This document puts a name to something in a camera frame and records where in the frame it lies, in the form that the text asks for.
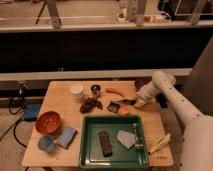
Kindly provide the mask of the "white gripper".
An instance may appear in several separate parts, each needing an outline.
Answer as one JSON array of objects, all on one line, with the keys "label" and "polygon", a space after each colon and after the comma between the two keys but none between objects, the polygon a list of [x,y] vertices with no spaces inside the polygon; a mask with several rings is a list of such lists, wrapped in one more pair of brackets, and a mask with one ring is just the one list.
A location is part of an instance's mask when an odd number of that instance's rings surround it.
[{"label": "white gripper", "polygon": [[136,108],[141,108],[146,103],[150,102],[152,98],[157,94],[158,89],[152,83],[148,83],[136,93],[135,100],[122,99],[117,101],[117,103],[124,105],[134,105]]}]

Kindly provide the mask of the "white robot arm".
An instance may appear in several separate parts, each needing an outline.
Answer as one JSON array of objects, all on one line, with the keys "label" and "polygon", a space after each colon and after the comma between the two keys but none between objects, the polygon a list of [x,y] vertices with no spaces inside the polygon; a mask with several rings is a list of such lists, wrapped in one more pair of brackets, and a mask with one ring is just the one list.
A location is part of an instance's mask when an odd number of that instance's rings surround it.
[{"label": "white robot arm", "polygon": [[174,87],[175,82],[174,76],[156,71],[133,99],[141,108],[162,93],[185,126],[179,171],[213,171],[213,116],[204,115]]}]

